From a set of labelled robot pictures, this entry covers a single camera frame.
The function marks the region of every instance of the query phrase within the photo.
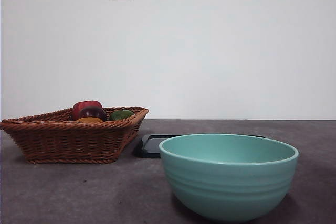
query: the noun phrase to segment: teal bowl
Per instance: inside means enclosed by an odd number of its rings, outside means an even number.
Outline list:
[[[267,138],[195,134],[168,138],[160,154],[173,193],[186,207],[211,220],[245,222],[282,201],[299,152]]]

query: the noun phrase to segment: gray countertop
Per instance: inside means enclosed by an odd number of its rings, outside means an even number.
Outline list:
[[[144,120],[138,137],[112,164],[25,162],[1,137],[1,223],[211,223],[184,207],[160,159],[132,154],[146,134],[263,135],[299,152],[292,187],[269,214],[248,223],[336,223],[336,121]]]

